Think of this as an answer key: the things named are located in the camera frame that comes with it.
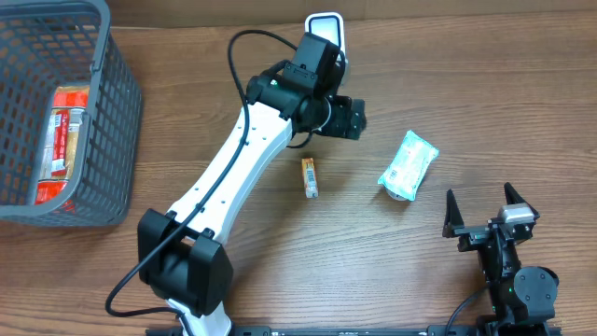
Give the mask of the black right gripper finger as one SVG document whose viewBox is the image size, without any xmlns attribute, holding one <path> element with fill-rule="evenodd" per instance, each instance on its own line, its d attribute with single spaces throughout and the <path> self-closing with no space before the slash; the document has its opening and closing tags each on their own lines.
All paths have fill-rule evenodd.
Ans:
<svg viewBox="0 0 597 336">
<path fill-rule="evenodd" d="M 533 212 L 534 219 L 540 218 L 539 212 L 533 206 L 531 206 L 529 203 L 527 203 L 509 182 L 506 182 L 504 184 L 504 192 L 505 192 L 507 205 L 524 203 Z"/>
<path fill-rule="evenodd" d="M 461 230 L 465 227 L 461 212 L 458 208 L 456 198 L 452 189 L 446 193 L 446 214 L 442 229 L 444 238 L 454 238 L 461 235 Z"/>
</svg>

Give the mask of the small orange white box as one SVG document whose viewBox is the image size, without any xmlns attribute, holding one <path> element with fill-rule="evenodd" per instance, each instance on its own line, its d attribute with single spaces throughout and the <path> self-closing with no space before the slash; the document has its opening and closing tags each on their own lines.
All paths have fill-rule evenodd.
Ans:
<svg viewBox="0 0 597 336">
<path fill-rule="evenodd" d="M 314 161 L 312 158 L 304 158 L 301 160 L 301 164 L 306 197 L 308 199 L 317 198 L 318 185 L 316 181 Z"/>
</svg>

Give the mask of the teal wet wipes pack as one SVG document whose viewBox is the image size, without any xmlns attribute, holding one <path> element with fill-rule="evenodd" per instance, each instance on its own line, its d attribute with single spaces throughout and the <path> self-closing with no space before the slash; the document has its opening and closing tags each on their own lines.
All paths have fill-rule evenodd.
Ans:
<svg viewBox="0 0 597 336">
<path fill-rule="evenodd" d="M 429 165 L 438 156 L 436 147 L 409 130 L 378 184 L 413 202 Z"/>
</svg>

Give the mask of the orange noodle packet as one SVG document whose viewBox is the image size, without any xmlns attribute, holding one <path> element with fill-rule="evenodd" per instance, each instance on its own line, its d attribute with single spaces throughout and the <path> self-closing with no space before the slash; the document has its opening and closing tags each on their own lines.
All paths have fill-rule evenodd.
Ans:
<svg viewBox="0 0 597 336">
<path fill-rule="evenodd" d="M 89 92 L 89 86 L 62 86 L 53 94 L 35 204 L 58 196 L 74 173 L 79 130 Z"/>
</svg>

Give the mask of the green lid white jar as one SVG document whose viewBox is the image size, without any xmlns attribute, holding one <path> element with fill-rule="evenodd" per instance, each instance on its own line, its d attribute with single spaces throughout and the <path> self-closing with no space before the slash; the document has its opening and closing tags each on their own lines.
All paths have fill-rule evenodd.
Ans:
<svg viewBox="0 0 597 336">
<path fill-rule="evenodd" d="M 397 193 L 394 193 L 393 191 L 386 189 L 386 193 L 393 199 L 397 200 L 397 201 L 401 201 L 401 202 L 406 202 L 408 201 L 407 198 L 404 198 L 400 195 L 398 195 Z"/>
</svg>

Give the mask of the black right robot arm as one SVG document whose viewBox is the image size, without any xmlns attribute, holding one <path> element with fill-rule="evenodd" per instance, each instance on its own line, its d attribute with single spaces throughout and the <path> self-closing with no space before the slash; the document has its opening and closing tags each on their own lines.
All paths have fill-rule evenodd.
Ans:
<svg viewBox="0 0 597 336">
<path fill-rule="evenodd" d="M 539 212 L 510 183 L 504 185 L 506 204 L 484 226 L 467 227 L 452 190 L 446 194 L 442 236 L 456 238 L 460 252 L 478 253 L 485 285 L 452 313 L 444 335 L 559 335 L 548 321 L 555 316 L 560 280 L 551 269 L 521 264 L 517 246 L 533 237 Z M 477 318 L 474 326 L 456 326 L 457 316 L 487 292 L 493 314 Z"/>
</svg>

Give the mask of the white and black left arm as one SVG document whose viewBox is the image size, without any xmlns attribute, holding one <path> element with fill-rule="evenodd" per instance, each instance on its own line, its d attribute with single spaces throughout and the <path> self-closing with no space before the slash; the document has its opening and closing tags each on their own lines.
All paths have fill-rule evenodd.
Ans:
<svg viewBox="0 0 597 336">
<path fill-rule="evenodd" d="M 138 274 L 179 320 L 173 335 L 230 334 L 225 244 L 251 190 L 293 137 L 356 140 L 366 128 L 364 101 L 338 93 L 348 69 L 343 37 L 307 32 L 293 50 L 237 87 L 235 128 L 196 183 L 166 213 L 149 209 L 139 221 Z"/>
</svg>

